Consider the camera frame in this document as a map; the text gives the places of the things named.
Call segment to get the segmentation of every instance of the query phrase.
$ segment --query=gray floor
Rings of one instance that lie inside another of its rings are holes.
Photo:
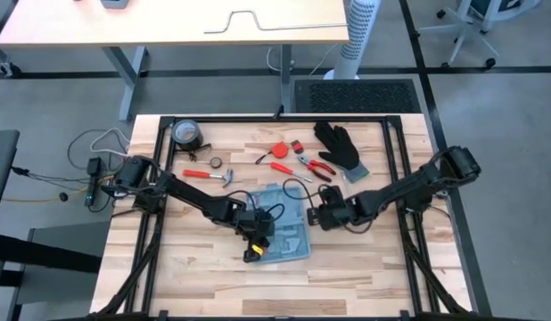
[[[434,14],[454,0],[409,3],[415,25],[422,27],[444,23]],[[498,65],[551,65],[551,0],[517,20],[498,24],[488,37],[501,53]],[[421,37],[427,65],[438,66],[446,60],[452,38]],[[293,58],[300,67],[313,67],[327,48],[297,45]],[[264,68],[267,47],[149,50],[149,69],[186,70]],[[488,58],[484,50],[467,43],[456,66],[480,66]],[[111,70],[97,49],[8,53],[25,71]],[[336,54],[330,55],[324,67],[333,66]],[[272,59],[277,62],[277,53]],[[415,66],[398,1],[383,1],[363,66]],[[424,108],[417,76],[394,78],[413,79]],[[463,188],[462,195],[494,313],[551,320],[551,74],[437,75],[430,79],[448,143],[468,146],[484,170],[479,181]],[[137,113],[265,112],[279,104],[277,77],[148,78],[139,89]],[[130,133],[130,125],[116,121],[122,91],[119,79],[0,80],[0,129],[21,131],[15,165],[44,175],[83,176],[66,161],[66,147],[88,128],[117,126]],[[75,146],[73,156],[76,160],[89,156],[86,142]],[[12,176],[5,195],[44,198],[60,191]],[[88,212],[81,198],[38,205],[3,203],[0,233],[25,238],[30,228],[106,221],[108,216],[107,211]],[[10,296],[8,291],[0,292],[0,320]],[[76,317],[87,308],[86,300],[69,295],[63,302],[25,307],[22,319]]]

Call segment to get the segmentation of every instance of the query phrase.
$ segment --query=work glove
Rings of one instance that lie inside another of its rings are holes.
[[[319,157],[339,166],[351,183],[368,175],[368,170],[360,162],[357,148],[350,140],[345,128],[331,128],[328,122],[318,121],[314,127],[315,136],[329,152],[319,152]]]

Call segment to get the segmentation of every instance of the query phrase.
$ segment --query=red-handled hammer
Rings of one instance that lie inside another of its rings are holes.
[[[189,170],[189,169],[185,169],[183,170],[183,176],[186,176],[186,177],[200,177],[200,178],[222,178],[224,179],[224,186],[222,187],[226,187],[228,186],[228,184],[232,183],[232,175],[233,175],[233,171],[232,169],[228,169],[227,173],[222,176],[222,175],[217,175],[217,174],[210,174],[210,173],[207,173],[207,172],[200,172],[200,171],[197,171],[197,170]]]

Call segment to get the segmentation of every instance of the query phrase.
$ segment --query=screwdriver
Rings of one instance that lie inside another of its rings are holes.
[[[302,176],[302,175],[300,175],[300,174],[296,174],[296,173],[293,172],[293,170],[286,168],[286,167],[285,167],[284,165],[282,165],[282,164],[279,164],[279,163],[276,163],[276,162],[272,161],[272,163],[270,164],[270,166],[272,167],[272,169],[279,170],[279,171],[281,171],[281,172],[283,172],[283,173],[285,173],[285,174],[294,175],[294,176],[296,176],[296,177],[299,177],[299,178],[305,180],[306,182],[313,183],[313,180],[311,180],[310,178],[304,177],[304,176]]]

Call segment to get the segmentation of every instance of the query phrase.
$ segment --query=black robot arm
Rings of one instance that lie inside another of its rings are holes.
[[[149,184],[147,179],[150,170],[156,173],[154,184]],[[134,195],[133,207],[151,213],[163,212],[166,196],[194,206],[212,223],[232,228],[248,241],[243,254],[246,263],[261,259],[261,254],[269,246],[267,237],[274,234],[274,220],[263,209],[255,206],[248,209],[245,202],[226,196],[208,195],[177,179],[174,174],[160,170],[153,160],[143,156],[127,159],[115,174],[113,184],[104,186],[103,190],[114,198]]]
[[[450,147],[436,153],[408,177],[380,190],[364,191],[343,200],[338,186],[324,189],[320,194],[323,203],[308,211],[308,222],[312,226],[319,224],[325,231],[348,223],[370,224],[392,202],[401,202],[408,211],[422,212],[434,194],[471,183],[480,173],[480,166],[467,148]]]

